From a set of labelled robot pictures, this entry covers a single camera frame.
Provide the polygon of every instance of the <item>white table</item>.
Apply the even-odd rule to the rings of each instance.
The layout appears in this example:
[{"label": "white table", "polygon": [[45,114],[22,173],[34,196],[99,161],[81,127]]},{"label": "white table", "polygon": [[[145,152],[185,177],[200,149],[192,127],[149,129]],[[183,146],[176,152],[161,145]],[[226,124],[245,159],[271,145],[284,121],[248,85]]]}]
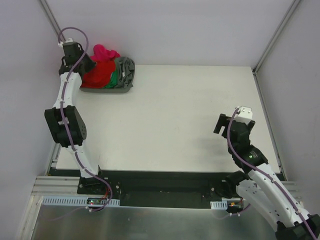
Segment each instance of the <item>white table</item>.
[{"label": "white table", "polygon": [[[252,144],[279,172],[250,67],[137,65],[125,94],[79,91],[86,143],[102,170],[234,172],[227,140],[213,130],[219,114],[251,107]],[[57,169],[77,169],[63,148]]]}]

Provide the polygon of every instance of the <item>white wall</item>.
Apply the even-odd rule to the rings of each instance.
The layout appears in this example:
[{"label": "white wall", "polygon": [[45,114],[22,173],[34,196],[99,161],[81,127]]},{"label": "white wall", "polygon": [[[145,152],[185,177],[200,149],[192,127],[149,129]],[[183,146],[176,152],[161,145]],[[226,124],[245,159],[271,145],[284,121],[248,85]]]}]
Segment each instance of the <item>white wall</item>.
[{"label": "white wall", "polygon": [[[255,67],[292,0],[48,0],[59,25],[137,64]],[[81,34],[68,32],[81,43]]]},{"label": "white wall", "polygon": [[62,52],[36,0],[0,1],[0,44],[0,239],[11,240],[49,159],[44,110],[57,96]]},{"label": "white wall", "polygon": [[258,72],[281,161],[320,213],[320,1],[304,0]]}]

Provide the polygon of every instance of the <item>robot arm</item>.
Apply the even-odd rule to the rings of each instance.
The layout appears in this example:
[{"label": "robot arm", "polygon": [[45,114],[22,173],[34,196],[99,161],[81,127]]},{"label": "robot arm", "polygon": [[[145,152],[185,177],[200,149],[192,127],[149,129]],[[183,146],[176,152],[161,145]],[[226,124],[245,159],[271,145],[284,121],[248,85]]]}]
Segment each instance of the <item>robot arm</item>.
[{"label": "robot arm", "polygon": [[[238,194],[246,199],[272,226],[278,240],[307,240],[312,239],[301,216],[306,220],[316,237],[320,233],[320,217],[318,214],[310,215],[289,193],[285,186],[273,172],[268,160],[262,152],[251,145],[249,136],[255,122],[252,121],[252,110],[240,107],[239,114],[230,126],[229,139],[233,150],[228,147],[229,153],[236,165],[243,171],[237,171],[228,176],[228,196]],[[214,133],[222,133],[227,138],[227,127],[231,118],[221,114]]]},{"label": "robot arm", "polygon": [[[61,80],[60,90],[53,108],[45,110],[44,116],[53,140],[61,144],[63,148],[67,148],[72,154],[80,169],[83,185],[93,183],[100,184],[100,182],[92,176],[98,176],[101,171],[98,163],[90,158],[89,151],[86,148],[86,125],[76,108],[76,98],[83,81],[83,76],[85,73],[91,71],[96,66],[96,63],[86,54],[73,68],[73,71],[71,71],[72,67],[84,53],[84,50],[79,43],[73,41],[71,38],[65,43],[60,43],[59,46],[63,48],[65,55],[62,58],[62,64],[59,70]],[[61,108],[63,108],[63,115],[67,120],[73,143],[69,140],[63,122]]]}]

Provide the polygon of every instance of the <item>red cloth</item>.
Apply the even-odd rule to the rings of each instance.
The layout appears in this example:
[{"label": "red cloth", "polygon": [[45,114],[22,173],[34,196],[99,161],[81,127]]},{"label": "red cloth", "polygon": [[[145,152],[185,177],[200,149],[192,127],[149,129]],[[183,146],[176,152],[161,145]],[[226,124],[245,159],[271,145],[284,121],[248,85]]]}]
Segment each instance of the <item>red cloth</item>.
[{"label": "red cloth", "polygon": [[95,62],[107,62],[120,57],[120,54],[115,50],[109,51],[101,44],[97,44],[93,47],[93,53],[94,55],[91,56],[91,59]]},{"label": "red cloth", "polygon": [[97,61],[96,66],[83,76],[81,87],[101,89],[110,82],[111,74],[116,70],[114,61]]}]

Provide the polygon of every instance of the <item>gray floor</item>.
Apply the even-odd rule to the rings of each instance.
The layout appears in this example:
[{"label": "gray floor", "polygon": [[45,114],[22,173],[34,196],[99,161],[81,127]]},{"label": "gray floor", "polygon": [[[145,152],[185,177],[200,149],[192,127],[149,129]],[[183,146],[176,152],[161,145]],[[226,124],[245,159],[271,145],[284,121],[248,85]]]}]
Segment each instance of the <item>gray floor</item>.
[{"label": "gray floor", "polygon": [[33,240],[275,240],[268,223],[251,208],[241,217],[209,209],[109,207],[89,213],[42,206]]}]

